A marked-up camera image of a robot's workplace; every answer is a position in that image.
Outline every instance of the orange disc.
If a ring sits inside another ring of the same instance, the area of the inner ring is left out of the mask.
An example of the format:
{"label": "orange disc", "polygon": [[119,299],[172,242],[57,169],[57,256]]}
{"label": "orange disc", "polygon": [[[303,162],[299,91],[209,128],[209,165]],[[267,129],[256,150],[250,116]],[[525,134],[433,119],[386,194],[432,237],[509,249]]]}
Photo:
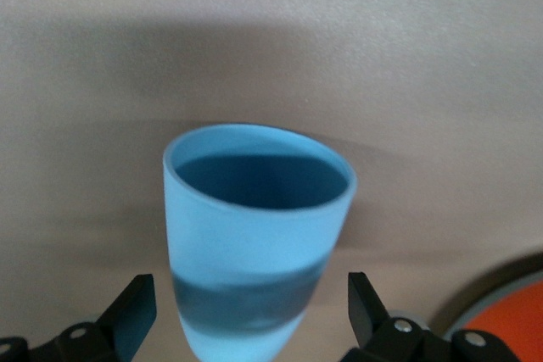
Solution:
{"label": "orange disc", "polygon": [[522,362],[543,361],[543,281],[499,299],[465,328],[496,335]]}

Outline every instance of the light blue plastic cup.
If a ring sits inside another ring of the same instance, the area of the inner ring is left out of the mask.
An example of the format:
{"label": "light blue plastic cup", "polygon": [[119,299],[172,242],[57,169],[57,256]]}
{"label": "light blue plastic cup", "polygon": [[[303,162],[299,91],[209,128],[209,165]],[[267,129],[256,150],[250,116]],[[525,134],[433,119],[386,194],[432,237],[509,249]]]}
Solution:
{"label": "light blue plastic cup", "polygon": [[300,323],[356,190],[349,163],[307,136],[212,125],[165,150],[171,274],[202,362],[273,360]]}

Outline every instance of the white surface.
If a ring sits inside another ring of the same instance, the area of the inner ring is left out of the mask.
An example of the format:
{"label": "white surface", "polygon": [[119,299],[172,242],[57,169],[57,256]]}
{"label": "white surface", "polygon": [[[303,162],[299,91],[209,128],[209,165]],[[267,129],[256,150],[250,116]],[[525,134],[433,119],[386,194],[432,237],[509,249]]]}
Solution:
{"label": "white surface", "polygon": [[0,337],[33,345],[136,273],[136,360],[194,361],[167,275],[160,157],[216,121],[309,133],[360,189],[278,360],[355,345],[346,273],[428,318],[543,249],[543,0],[0,0]]}

